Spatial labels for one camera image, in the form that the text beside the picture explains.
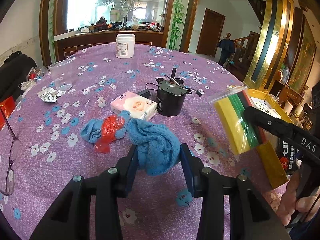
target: table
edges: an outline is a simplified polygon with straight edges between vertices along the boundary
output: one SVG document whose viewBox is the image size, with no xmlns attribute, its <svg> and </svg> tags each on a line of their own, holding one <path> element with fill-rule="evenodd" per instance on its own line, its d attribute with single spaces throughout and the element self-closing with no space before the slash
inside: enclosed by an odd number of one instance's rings
<svg viewBox="0 0 320 240">
<path fill-rule="evenodd" d="M 127 155 L 127 136 L 111 143 L 110 154 L 94 153 L 93 145 L 82 140 L 79 131 L 92 118 L 112 114 L 110 102 L 130 90 L 139 92 L 147 82 L 177 68 L 176 77 L 185 85 L 201 89 L 203 96 L 187 95 L 176 117 L 156 114 L 150 121 L 163 123 L 187 143 L 205 165 L 222 175 L 249 176 L 276 209 L 284 186 L 271 190 L 258 154 L 252 150 L 237 161 L 214 108 L 207 97 L 241 85 L 233 75 L 215 62 L 186 53 L 146 45 L 135 45 L 130 59 L 115 57 L 115 44 L 105 44 L 77 52 L 73 56 L 74 85 L 58 103 L 48 104 L 36 95 L 54 86 L 50 72 L 38 82 L 9 118 L 21 141 L 19 158 L 13 164 L 15 190 L 10 197 L 0 196 L 0 208 L 12 228 L 28 239 L 53 200 L 75 175 L 96 176 Z M 7 169 L 11 137 L 5 128 L 0 133 L 0 170 Z M 196 239 L 202 200 L 193 199 L 186 189 L 181 164 L 168 173 L 150 177 L 138 171 L 132 192 L 118 199 L 124 239 Z M 94 202 L 92 219 L 94 225 Z M 229 239 L 230 214 L 225 198 L 225 239 Z M 94 239 L 94 228 L 91 227 Z"/>
</svg>

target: human hand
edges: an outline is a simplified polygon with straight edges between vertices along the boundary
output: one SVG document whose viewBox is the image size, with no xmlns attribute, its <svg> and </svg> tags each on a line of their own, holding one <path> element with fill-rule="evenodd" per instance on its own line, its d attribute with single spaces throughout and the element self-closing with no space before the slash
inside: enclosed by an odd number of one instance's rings
<svg viewBox="0 0 320 240">
<path fill-rule="evenodd" d="M 287 184 L 286 191 L 281 197 L 280 205 L 276 214 L 278 215 L 284 226 L 289 224 L 291 220 L 291 215 L 294 213 L 295 210 L 299 211 L 300 213 L 307 213 L 313 205 L 314 201 L 316 200 L 317 196 L 320 194 L 320 190 L 318 190 L 315 196 L 303 197 L 297 201 L 296 190 L 298 188 L 299 182 L 300 174 L 299 171 L 296 171 L 291 176 L 291 179 Z M 305 222 L 310 221 L 314 217 L 319 207 L 320 201 L 317 201 L 317 203 L 314 205 L 311 212 L 309 213 L 308 217 L 306 218 Z"/>
</svg>

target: red bag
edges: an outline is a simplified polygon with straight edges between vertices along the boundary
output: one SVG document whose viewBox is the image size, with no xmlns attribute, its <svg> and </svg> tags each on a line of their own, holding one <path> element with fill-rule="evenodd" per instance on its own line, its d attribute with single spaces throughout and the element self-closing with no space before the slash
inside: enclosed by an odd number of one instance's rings
<svg viewBox="0 0 320 240">
<path fill-rule="evenodd" d="M 12 96 L 8 97 L 6 100 L 2 101 L 0 103 L 0 107 L 2 108 L 4 115 L 8 119 L 10 114 L 13 112 L 14 108 L 16 107 L 13 97 Z M 5 121 L 2 114 L 0 113 L 0 130 L 4 125 L 5 125 Z"/>
<path fill-rule="evenodd" d="M 111 115 L 107 117 L 101 127 L 101 138 L 94 145 L 95 152 L 110 153 L 109 144 L 116 140 L 116 131 L 124 126 L 124 118 L 121 116 Z"/>
</svg>

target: white wall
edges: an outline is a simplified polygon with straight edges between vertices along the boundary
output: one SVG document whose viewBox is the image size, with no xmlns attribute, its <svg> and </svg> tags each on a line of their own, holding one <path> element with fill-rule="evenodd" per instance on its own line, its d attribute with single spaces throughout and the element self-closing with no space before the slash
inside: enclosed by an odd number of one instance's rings
<svg viewBox="0 0 320 240">
<path fill-rule="evenodd" d="M 189 51 L 195 53 L 204 20 L 205 9 L 225 16 L 220 39 L 231 33 L 231 39 L 248 36 L 250 31 L 260 33 L 260 22 L 248 0 L 198 0 L 195 22 L 191 35 Z M 219 60 L 221 49 L 217 49 L 215 60 Z"/>
<path fill-rule="evenodd" d="M 41 0 L 15 0 L 0 23 L 0 65 L 12 52 L 22 50 L 43 65 L 39 41 Z"/>
</svg>

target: glasses frame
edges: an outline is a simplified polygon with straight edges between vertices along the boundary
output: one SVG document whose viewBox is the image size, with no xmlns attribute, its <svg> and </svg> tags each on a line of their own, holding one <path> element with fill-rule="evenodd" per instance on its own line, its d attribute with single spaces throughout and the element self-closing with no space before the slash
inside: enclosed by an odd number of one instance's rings
<svg viewBox="0 0 320 240">
<path fill-rule="evenodd" d="M 16 137 L 16 135 L 14 134 L 14 132 L 13 132 L 8 120 L 7 120 L 7 117 L 5 116 L 5 114 L 4 114 L 4 112 L 3 112 L 1 107 L 0 107 L 0 110 L 1 110 L 1 114 L 2 114 L 2 116 L 4 118 L 4 121 L 5 121 L 5 123 L 6 123 L 7 127 L 8 127 L 8 130 L 9 130 L 11 136 L 12 136 L 12 143 L 11 143 L 10 154 L 9 154 L 9 167 L 8 167 L 7 176 L 6 176 L 6 179 L 5 179 L 5 192 L 0 189 L 0 193 L 2 193 L 5 196 L 11 196 L 13 194 L 13 191 L 14 191 L 14 177 L 15 177 L 14 176 L 14 170 L 12 169 L 12 165 L 14 164 L 14 162 L 17 159 L 17 158 L 15 158 L 14 160 L 11 160 L 11 153 L 12 153 L 12 148 L 13 148 L 14 142 L 15 141 L 19 141 L 19 140 Z M 7 185 L 8 185 L 8 174 L 9 174 L 9 171 L 12 171 L 12 173 L 13 173 L 13 182 L 12 182 L 12 191 L 8 193 L 7 192 Z"/>
</svg>

